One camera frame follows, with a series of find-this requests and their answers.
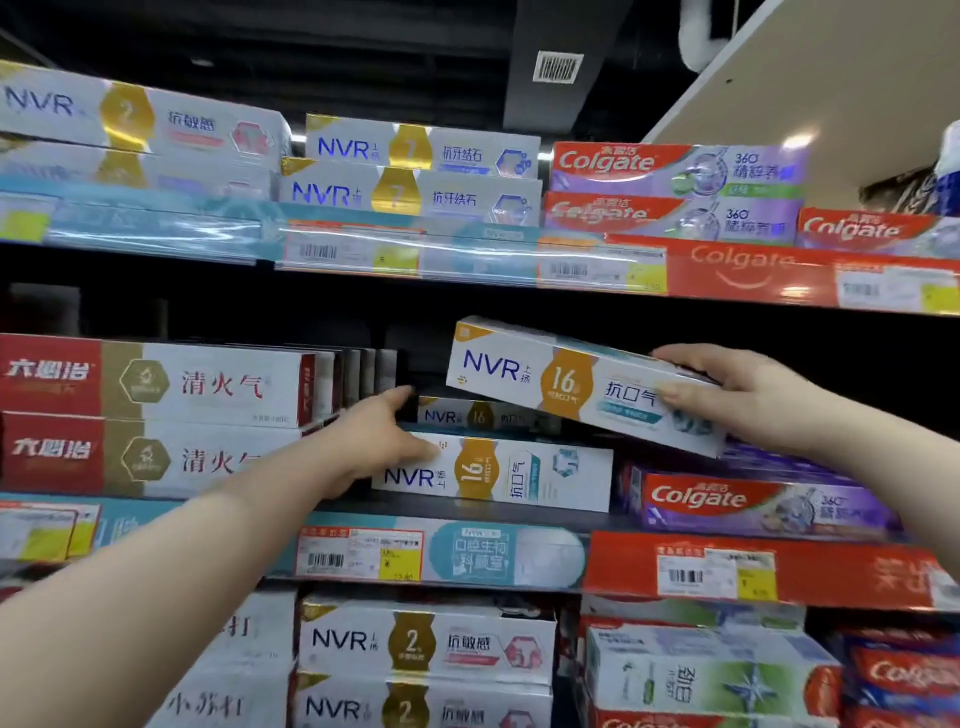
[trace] price tag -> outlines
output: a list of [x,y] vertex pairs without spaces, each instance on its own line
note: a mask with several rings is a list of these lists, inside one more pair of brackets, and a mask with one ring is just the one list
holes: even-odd
[[420,581],[423,532],[306,526],[297,543],[297,576]]

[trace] nvr toothpaste box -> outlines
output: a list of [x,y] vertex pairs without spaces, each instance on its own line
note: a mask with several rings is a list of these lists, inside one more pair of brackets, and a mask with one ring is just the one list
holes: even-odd
[[960,218],[804,207],[797,247],[958,259]]
[[613,451],[464,432],[415,431],[440,454],[373,475],[375,490],[610,510]]
[[420,395],[417,422],[436,428],[514,430],[559,435],[559,417],[502,401]]
[[293,728],[549,728],[546,685],[297,673]]
[[481,595],[418,601],[316,592],[300,603],[300,667],[550,685],[554,615]]
[[764,217],[765,205],[764,200],[740,197],[705,201],[551,190],[543,198],[543,226],[574,236],[644,235],[793,245],[800,202],[785,207],[781,217]]
[[663,404],[656,388],[670,380],[717,386],[650,356],[476,316],[457,323],[446,370],[447,386],[716,457],[726,433]]
[[278,200],[535,227],[540,180],[284,158]]
[[311,159],[535,180],[539,152],[538,136],[306,115]]
[[190,498],[314,425],[252,427],[4,412],[8,490]]
[[313,352],[0,334],[6,410],[210,425],[301,427]]
[[835,720],[842,668],[805,634],[631,624],[588,630],[586,683],[605,710]]
[[12,61],[0,61],[0,75],[0,132],[273,172],[290,154],[279,111]]
[[141,154],[0,134],[0,175],[169,189],[206,197],[272,200],[276,172],[188,154]]

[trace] human hand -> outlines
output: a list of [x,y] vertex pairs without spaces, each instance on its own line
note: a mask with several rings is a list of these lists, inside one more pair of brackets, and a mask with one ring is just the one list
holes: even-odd
[[412,394],[412,387],[395,387],[367,397],[326,429],[336,437],[337,450],[348,468],[348,475],[336,484],[336,492],[328,494],[329,497],[341,495],[356,479],[401,463],[432,460],[440,454],[437,446],[396,424],[396,411]]
[[713,420],[761,448],[815,458],[832,439],[837,411],[849,404],[756,352],[671,344],[653,356],[703,372],[723,386],[664,382],[658,391],[667,405]]

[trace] white pipe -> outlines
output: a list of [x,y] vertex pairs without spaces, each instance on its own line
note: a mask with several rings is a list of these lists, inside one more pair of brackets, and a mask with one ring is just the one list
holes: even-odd
[[680,57],[691,71],[700,73],[723,47],[729,38],[710,38],[710,3],[712,0],[681,0]]

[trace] human arm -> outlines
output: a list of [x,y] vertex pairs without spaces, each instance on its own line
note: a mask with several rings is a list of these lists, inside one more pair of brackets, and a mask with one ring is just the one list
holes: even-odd
[[140,728],[321,499],[433,445],[396,426],[400,387],[261,458],[0,605],[10,728]]
[[723,385],[663,383],[668,405],[863,483],[960,581],[960,443],[822,389],[762,354],[711,344],[675,344],[653,354]]

